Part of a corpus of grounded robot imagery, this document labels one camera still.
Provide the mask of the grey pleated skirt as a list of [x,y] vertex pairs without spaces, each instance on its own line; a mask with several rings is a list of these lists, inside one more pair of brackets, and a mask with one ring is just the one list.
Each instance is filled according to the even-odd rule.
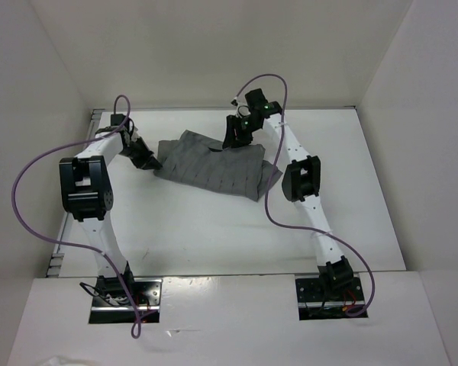
[[282,176],[264,159],[260,144],[223,149],[222,142],[190,130],[177,140],[161,140],[154,175],[176,183],[257,202]]

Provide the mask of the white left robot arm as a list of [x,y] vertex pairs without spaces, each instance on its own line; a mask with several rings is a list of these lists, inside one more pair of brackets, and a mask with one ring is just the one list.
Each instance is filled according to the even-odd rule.
[[116,156],[128,158],[136,169],[162,168],[154,152],[137,134],[131,118],[114,113],[111,124],[97,130],[94,141],[81,153],[60,160],[60,188],[63,208],[79,223],[95,253],[96,295],[110,295],[125,305],[135,299],[137,286],[111,222],[114,192],[108,165]]

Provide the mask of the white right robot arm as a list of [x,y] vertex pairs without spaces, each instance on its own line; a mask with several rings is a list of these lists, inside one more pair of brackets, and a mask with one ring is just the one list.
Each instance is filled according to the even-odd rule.
[[289,163],[282,175],[282,193],[306,219],[315,236],[319,290],[326,301],[335,301],[347,292],[353,269],[331,227],[321,204],[321,160],[311,155],[288,126],[285,112],[277,101],[268,101],[258,88],[234,98],[236,111],[226,118],[223,147],[236,149],[250,145],[253,133],[263,130],[277,143],[277,153],[285,153]]

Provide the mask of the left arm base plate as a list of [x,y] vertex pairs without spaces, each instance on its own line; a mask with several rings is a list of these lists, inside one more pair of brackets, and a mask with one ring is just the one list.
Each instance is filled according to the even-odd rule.
[[[135,321],[134,307],[121,287],[107,291],[100,288],[99,281],[95,285],[85,282],[80,282],[79,285],[92,297],[89,324],[121,324]],[[142,323],[160,321],[162,285],[161,278],[135,278],[131,284],[132,297]]]

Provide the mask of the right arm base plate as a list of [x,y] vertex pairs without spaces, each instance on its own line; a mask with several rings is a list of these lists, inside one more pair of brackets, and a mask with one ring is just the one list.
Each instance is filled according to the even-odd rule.
[[350,319],[348,312],[360,312],[366,304],[359,276],[337,292],[325,290],[316,274],[296,276],[295,290],[300,321]]

